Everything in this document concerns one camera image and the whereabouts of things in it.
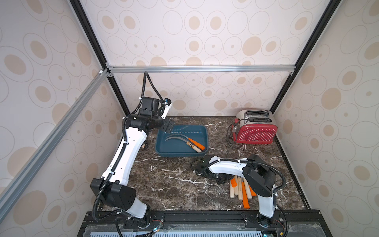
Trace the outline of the wooden handled labelled sickle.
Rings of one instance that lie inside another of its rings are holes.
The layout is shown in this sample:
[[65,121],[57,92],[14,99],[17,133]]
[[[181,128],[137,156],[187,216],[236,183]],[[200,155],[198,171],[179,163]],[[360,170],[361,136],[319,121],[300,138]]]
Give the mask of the wooden handled labelled sickle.
[[194,144],[192,144],[188,140],[185,140],[184,138],[176,137],[176,136],[171,136],[171,137],[166,138],[166,141],[167,140],[171,140],[171,139],[181,140],[181,141],[185,142],[189,147],[191,147],[192,149],[194,149],[197,153],[201,153],[202,152],[201,149],[199,149],[197,146],[195,146]]

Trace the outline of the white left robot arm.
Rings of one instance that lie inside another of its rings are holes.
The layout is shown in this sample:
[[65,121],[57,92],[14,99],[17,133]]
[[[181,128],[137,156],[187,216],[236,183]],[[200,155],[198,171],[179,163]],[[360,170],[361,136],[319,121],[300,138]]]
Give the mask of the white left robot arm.
[[166,117],[171,106],[170,99],[144,96],[146,84],[152,83],[148,72],[145,72],[139,104],[122,120],[122,139],[114,158],[102,177],[94,178],[90,184],[96,195],[92,208],[92,217],[96,221],[108,217],[98,214],[100,203],[113,206],[118,212],[125,211],[138,219],[146,217],[148,206],[136,197],[135,189],[128,187],[130,172],[149,132],[156,128],[170,133],[175,124]]

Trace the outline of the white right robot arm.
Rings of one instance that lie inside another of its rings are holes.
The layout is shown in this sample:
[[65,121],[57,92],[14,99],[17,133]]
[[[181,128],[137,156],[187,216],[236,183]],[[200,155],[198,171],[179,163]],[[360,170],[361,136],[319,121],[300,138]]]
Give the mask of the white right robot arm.
[[258,197],[259,225],[269,228],[273,224],[277,192],[286,186],[286,179],[278,169],[267,164],[259,156],[252,154],[242,159],[205,156],[191,162],[190,168],[196,175],[215,180],[218,184],[231,181],[234,176],[244,178],[244,183],[248,184]]

